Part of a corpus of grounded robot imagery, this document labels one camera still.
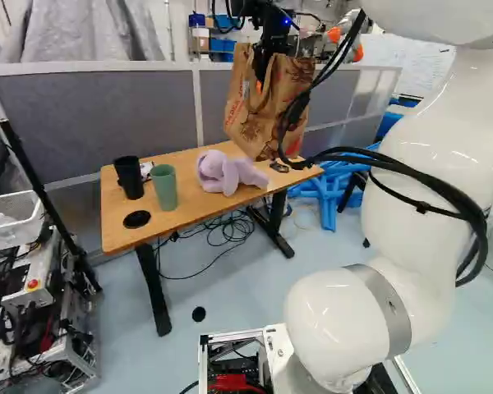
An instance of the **purple stuffed animal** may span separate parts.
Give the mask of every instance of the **purple stuffed animal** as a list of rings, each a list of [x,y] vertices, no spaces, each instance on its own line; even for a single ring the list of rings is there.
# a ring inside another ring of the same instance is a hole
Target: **purple stuffed animal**
[[[269,177],[254,167],[249,158],[228,158],[219,150],[208,150],[197,159],[197,176],[202,188],[209,193],[233,195],[239,182],[265,189]]]

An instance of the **brown paper bag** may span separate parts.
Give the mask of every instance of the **brown paper bag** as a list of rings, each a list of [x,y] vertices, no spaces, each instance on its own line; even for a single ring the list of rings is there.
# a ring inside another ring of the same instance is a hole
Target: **brown paper bag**
[[[236,45],[224,131],[249,157],[260,161],[278,156],[279,118],[292,100],[310,86],[315,63],[310,58],[276,53],[270,59],[261,88],[252,68],[253,59],[250,44]],[[289,157],[299,154],[307,118],[308,107],[296,127],[287,131],[283,139],[283,148]]]

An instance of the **red emergency stop button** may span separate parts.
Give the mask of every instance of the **red emergency stop button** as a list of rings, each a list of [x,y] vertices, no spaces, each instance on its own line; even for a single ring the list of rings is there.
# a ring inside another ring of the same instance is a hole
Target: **red emergency stop button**
[[[33,289],[36,289],[39,285],[39,281],[36,280],[36,279],[31,279],[28,283],[27,283],[27,288],[29,290],[33,290]]]

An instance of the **gray curtain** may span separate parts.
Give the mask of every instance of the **gray curtain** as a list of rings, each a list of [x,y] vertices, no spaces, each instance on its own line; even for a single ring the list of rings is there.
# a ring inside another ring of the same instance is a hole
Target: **gray curtain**
[[[144,0],[29,0],[0,63],[164,60]]]

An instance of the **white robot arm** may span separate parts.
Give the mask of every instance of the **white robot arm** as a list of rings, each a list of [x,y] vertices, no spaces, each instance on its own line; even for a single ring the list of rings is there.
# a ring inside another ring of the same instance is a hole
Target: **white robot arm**
[[[449,77],[399,121],[380,152],[447,181],[489,212],[493,203],[493,0],[362,0],[388,32],[457,45]],[[379,183],[453,211],[407,176],[374,169]],[[471,242],[468,224],[421,214],[369,181],[362,225],[378,257],[316,273],[288,294],[285,323],[314,379],[349,393],[371,366],[431,341],[454,303],[455,276]]]

